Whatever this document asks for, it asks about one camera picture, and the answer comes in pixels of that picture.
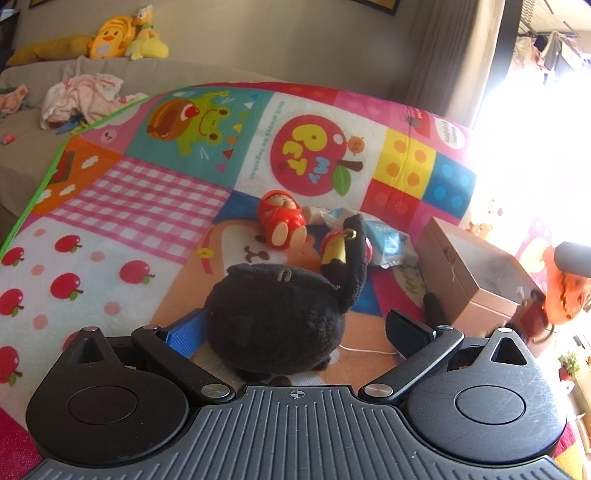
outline yellow plush toy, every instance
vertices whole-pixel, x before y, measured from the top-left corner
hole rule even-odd
[[[140,31],[125,52],[125,56],[131,60],[165,59],[168,57],[168,47],[160,41],[160,36],[153,28],[153,10],[152,5],[149,5],[140,10],[133,20],[133,24],[139,26]]]
[[[131,17],[122,15],[111,18],[100,28],[97,35],[89,43],[88,56],[91,59],[122,57],[125,50],[135,38],[135,27]]]

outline red toy doll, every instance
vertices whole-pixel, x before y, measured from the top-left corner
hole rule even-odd
[[[282,190],[265,194],[258,206],[267,244],[281,249],[299,248],[306,241],[306,220],[293,197]]]

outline plastic bag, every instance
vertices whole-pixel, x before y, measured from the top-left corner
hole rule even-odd
[[[416,267],[418,255],[415,252],[407,233],[392,228],[368,213],[355,212],[346,208],[322,211],[320,215],[325,224],[331,229],[343,228],[343,222],[350,216],[361,214],[367,236],[374,249],[370,265],[390,268],[396,265]]]

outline curtain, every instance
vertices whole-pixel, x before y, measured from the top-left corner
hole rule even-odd
[[[437,0],[405,102],[471,127],[504,7],[505,0]]]

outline white cloth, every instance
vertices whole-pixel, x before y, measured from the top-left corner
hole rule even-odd
[[[41,128],[63,124],[81,113],[88,124],[119,110],[128,103],[146,98],[144,93],[119,97],[123,80],[113,75],[80,75],[54,85],[41,106]]]

